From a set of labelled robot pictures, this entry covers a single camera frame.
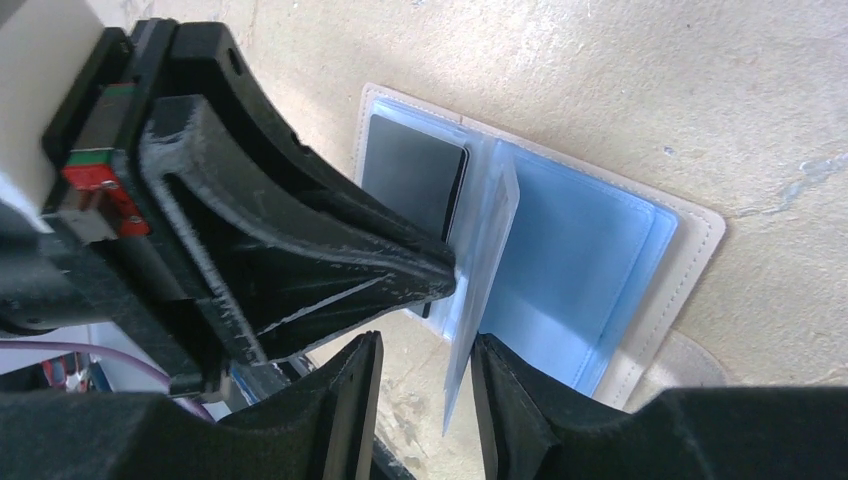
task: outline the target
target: red component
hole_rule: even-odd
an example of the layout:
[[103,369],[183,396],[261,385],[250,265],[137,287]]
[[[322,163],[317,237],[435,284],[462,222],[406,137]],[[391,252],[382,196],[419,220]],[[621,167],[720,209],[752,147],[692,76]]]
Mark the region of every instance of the red component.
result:
[[123,219],[118,236],[136,237],[150,233],[150,225],[108,165],[68,166],[62,169],[62,175],[77,190],[103,190],[109,196]]

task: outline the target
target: black card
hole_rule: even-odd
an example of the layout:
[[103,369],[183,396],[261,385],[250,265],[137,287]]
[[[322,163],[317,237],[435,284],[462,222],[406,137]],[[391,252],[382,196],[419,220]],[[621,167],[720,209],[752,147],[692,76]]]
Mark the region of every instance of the black card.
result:
[[[372,115],[362,189],[401,217],[446,242],[467,158],[463,147]],[[410,310],[427,318],[430,304]]]

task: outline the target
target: screw hole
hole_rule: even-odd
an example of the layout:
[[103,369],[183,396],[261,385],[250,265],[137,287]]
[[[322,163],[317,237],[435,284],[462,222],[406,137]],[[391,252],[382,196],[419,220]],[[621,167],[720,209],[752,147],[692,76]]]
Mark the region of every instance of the screw hole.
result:
[[236,75],[241,75],[241,63],[238,61],[235,50],[228,48],[227,57],[229,57],[230,65],[233,66],[233,71],[236,72]]

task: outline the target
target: concrete surface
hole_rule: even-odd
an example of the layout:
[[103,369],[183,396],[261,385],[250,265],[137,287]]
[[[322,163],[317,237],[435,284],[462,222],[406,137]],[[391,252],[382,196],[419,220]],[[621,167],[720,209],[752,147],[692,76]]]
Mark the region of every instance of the concrete surface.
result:
[[[370,81],[716,209],[730,231],[675,328],[739,382],[848,383],[847,3],[91,1],[110,25],[229,23],[348,175]],[[447,345],[401,315],[369,328],[380,436],[418,478],[479,478],[468,382],[441,438]]]

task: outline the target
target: beige wallet edge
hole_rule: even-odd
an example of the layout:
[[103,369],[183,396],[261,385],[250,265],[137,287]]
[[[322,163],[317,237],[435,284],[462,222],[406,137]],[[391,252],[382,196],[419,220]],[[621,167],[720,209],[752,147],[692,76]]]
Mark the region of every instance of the beige wallet edge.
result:
[[499,130],[482,122],[464,117],[388,87],[368,83],[362,91],[354,144],[355,181],[362,182],[364,139],[368,135],[367,114],[377,97],[388,97],[412,108],[428,112],[459,125],[514,143],[555,162],[561,163],[634,195],[649,199],[673,210],[679,219],[677,232],[671,241],[648,291],[631,320],[618,349],[592,397],[613,408],[624,408],[642,374],[650,366],[663,339],[689,295],[698,277],[724,236],[727,225],[716,212],[688,200],[657,190],[604,170],[590,163],[551,150],[547,147]]

